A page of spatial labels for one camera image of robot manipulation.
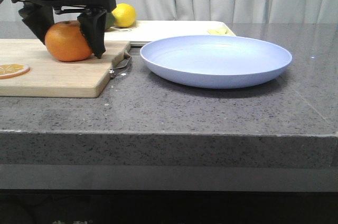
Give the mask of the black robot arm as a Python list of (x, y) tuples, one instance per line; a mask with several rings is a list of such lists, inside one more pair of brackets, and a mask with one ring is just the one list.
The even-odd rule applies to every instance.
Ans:
[(80, 32), (97, 58), (105, 53), (104, 36), (107, 14), (116, 8), (116, 0), (11, 0), (22, 2), (23, 23), (41, 41), (54, 24), (54, 14), (77, 13)]

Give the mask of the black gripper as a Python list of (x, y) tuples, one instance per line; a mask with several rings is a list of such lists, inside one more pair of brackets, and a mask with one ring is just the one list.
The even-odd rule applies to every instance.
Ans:
[(106, 14), (116, 8), (116, 0), (11, 0), (13, 3), (23, 2), (19, 10), (22, 22), (32, 33), (45, 44), (45, 36), (49, 28), (54, 24), (52, 7), (82, 7), (103, 8), (82, 12), (77, 20), (80, 23), (80, 31), (86, 39), (93, 54), (101, 59), (105, 53), (104, 36), (106, 29)]

